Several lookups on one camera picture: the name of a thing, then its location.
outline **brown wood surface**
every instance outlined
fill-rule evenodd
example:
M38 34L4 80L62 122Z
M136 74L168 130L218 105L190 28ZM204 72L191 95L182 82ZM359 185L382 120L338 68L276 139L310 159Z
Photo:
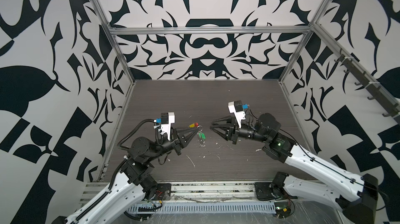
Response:
M187 127L193 122L204 127L205 146L199 147L197 138L194 138L182 150L182 155L177 156L173 151L168 156L170 161L167 160L163 166L153 161L155 169L152 176L155 180L270 180L278 171L302 179L312 179L307 173L274 161L261 150L256 151L263 147L260 142L241 139L237 145L233 145L209 129L212 120L230 115L228 102L236 100L249 104L256 117L261 113L271 113L282 124L282 129L305 146L283 92L278 82L272 80L139 80L133 90L117 142L143 119L159 118L162 112L175 112L173 127ZM144 124L124 145L130 147L132 141L140 136L154 140L153 125ZM104 181L111 179L124 155L126 151L114 147Z

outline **black and white patterned wall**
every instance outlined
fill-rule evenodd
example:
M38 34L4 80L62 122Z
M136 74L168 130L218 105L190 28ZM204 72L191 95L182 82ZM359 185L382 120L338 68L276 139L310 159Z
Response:
M2 223L76 210L129 85L88 0L0 0Z
M334 0L322 26L399 98L400 0ZM400 221L400 126L354 83L314 34L285 86L319 157L378 178L390 199L378 200L377 224Z
M99 0L112 27L308 25L321 0ZM279 78L300 34L119 36L136 79Z

